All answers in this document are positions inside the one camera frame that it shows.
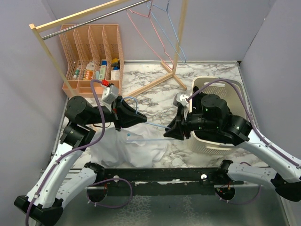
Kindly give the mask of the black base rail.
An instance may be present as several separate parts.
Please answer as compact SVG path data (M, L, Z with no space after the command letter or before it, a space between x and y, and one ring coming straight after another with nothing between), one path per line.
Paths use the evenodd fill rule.
M109 196L214 195L215 187L241 185L217 168L104 169L101 179L127 180L107 183Z

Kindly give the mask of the pink clothes hanger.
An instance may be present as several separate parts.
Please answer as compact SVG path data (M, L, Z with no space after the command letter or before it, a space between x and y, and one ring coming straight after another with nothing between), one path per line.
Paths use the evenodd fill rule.
M144 5L146 5L145 13L127 9L127 17L150 51L160 61L165 63L170 70L173 70L174 62L167 52L163 39L153 22L153 1L147 1Z

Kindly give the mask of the blue hanger with white shirt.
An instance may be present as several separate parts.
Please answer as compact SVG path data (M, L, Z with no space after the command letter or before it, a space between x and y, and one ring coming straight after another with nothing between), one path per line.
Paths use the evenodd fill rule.
M123 97L121 102L126 102L126 99L132 99L136 102L135 104L135 114L138 114L138 100L135 97ZM151 129L148 128L147 125L149 126L153 126L155 127L155 129ZM151 123L151 122L144 122L143 125L137 125L134 126L134 129L140 129L141 132L146 132L146 131L150 131L150 132L157 132L158 128L163 128L163 129L168 129L169 127L163 126L163 125L159 125L159 124L155 124L155 123ZM145 139L146 141L159 141L159 140L172 140L171 138L159 138L160 135L157 135L157 138L148 138Z

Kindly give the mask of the wooden clothes rack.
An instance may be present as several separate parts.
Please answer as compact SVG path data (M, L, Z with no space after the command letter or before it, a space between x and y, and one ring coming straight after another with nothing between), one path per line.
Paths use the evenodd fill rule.
M69 91L71 92L72 95L75 95L75 92L73 92L73 90L72 90L69 82L67 81L67 79L66 79L66 77L65 77L65 75L64 75L64 73L63 73L63 71L61 69L61 67L59 66L59 64L55 60L55 58L52 56L50 50L48 49L47 45L45 44L45 40L47 40L49 38L52 38L54 36L57 36L59 34L65 33L67 31L74 30L74 29L76 29L78 27L90 24L90 23L92 23L94 21L106 18L108 16L112 16L114 14L118 14L118 13L123 12L123 11L127 12L127 16L128 16L129 19L131 19L131 16L129 15L131 13L131 14L137 14L137 15L142 16L142 17L146 17L146 18L149 19L150 22L152 22L151 11L152 11L153 4L150 5L149 14L147 16L131 10L131 8L134 8L136 6L139 6L139 5L142 5L144 3L147 3L146 0L142 0L142 1L134 3L132 5L128 5L126 7L120 8L120 9L112 11L110 13L107 13L105 15L96 17L96 18L91 19L89 21L77 24L77 25L75 25L73 27L70 27L68 29L61 30L61 31L49 34L49 35L47 35L45 37L41 37L40 33L44 32L44 31L47 31L47 30L50 30L52 28L55 28L57 26L63 25L66 22L72 22L74 20L81 19L81 18L86 17L86 16L88 16L90 14L100 12L102 10L114 7L114 6L119 5L121 3L124 3L124 2L125 2L124 0L112 0L112 1L106 2L104 4L101 4L101 5L98 5L98 6L95 6L95 7L92 7L92 8L89 8L89 9L77 12L75 14L71 14L69 16L65 16L63 18L51 21L49 23L42 24L42 25L37 26L37 27L34 24L30 24L29 25L31 31L36 36L36 38L39 41L40 45L43 47L45 53L48 55L49 59L51 60L51 62L55 66L55 68L57 69L57 71L58 71L59 75L61 76L63 82L66 83L66 85L67 85L67 87L68 87L68 89L69 89ZM161 61L161 66L165 68L165 70L167 71L167 74L165 76L163 76L163 77L161 77L161 78L159 78L159 79L157 79L157 80L155 80L155 81L153 81L153 82L151 82L151 83L143 86L142 88L136 90L135 92L132 93L132 95L136 95L137 96L137 95L139 95L139 94L141 94L141 93L143 93L143 92L145 92L145 91L147 91L147 90L155 87L156 85L158 85L158 84L160 84L160 83L168 80L169 78L175 79L175 81L184 90L187 90L187 86L176 76L176 68L177 68L177 64L178 64L178 55L177 55L177 53L178 53L178 51L180 49L180 46L181 46L182 34L183 34L183 30L184 30L184 23L185 23L185 18L186 18L188 3L189 2L187 0L183 0L182 1L182 5L181 5L181 14L180 14L180 19L179 19L179 24L178 24L178 33L177 33L178 42L177 42L176 47L175 47L175 56L174 56L174 59L170 59L171 63L173 64L173 68L170 69L168 67L167 63L162 60Z

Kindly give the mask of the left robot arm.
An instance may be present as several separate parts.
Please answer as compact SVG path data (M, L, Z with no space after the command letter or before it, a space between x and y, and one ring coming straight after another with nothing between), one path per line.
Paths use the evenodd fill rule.
M63 130L60 144L39 178L36 185L26 194L15 199L14 205L25 214L25 224L33 219L45 226L55 225L65 206L87 185L98 186L104 174L90 166L80 171L78 176L63 183L69 170L83 152L102 140L105 124L114 123L117 130L129 128L147 121L147 117L130 107L122 96L115 97L112 109L101 105L92 106L84 97L69 99L65 117L69 123Z

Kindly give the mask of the pink plastic organizer basket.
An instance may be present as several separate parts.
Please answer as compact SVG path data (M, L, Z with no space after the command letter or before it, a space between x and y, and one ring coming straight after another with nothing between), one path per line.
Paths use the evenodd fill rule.
M92 79L122 88L124 56L117 24L84 25L59 35L68 63L63 91L68 97L93 97Z

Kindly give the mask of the black t shirt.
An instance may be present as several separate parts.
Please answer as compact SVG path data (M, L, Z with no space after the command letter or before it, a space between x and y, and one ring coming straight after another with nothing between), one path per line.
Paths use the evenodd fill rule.
M231 143L231 135L224 130L231 120L227 102L216 94L200 92L192 99L191 129L202 140Z

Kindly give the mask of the cream laundry basket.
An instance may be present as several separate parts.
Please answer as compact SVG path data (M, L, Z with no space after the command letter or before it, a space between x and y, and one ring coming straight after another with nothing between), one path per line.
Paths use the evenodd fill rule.
M202 88L204 85L216 80L215 77L200 76L192 81L192 87ZM247 119L246 112L241 101L232 86L225 82L215 82L206 87L203 91L205 94L216 94L227 102L230 111L234 115ZM222 144L212 141L205 141L197 137L195 132L191 132L191 137L187 141L188 148L194 153L203 153L211 155L228 155L238 148L231 144Z

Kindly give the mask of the white t shirt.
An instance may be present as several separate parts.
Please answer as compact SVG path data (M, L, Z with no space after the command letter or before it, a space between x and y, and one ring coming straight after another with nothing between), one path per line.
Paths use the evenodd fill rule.
M90 147L91 162L107 168L128 164L130 167L151 168L165 154L169 140L146 141L161 132L141 132L134 126L116 131L106 128L102 139Z

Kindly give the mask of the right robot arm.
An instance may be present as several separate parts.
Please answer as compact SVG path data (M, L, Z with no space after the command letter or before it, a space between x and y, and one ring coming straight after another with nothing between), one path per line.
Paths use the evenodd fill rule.
M243 148L267 163L267 167L252 167L224 160L216 172L221 184L245 181L271 186L281 197L301 200L301 161L278 147L245 118L233 115L227 102L215 94L200 93L193 98L197 108L185 113L186 100L174 100L177 114L165 129L164 136L178 140L197 132L202 140L231 144Z

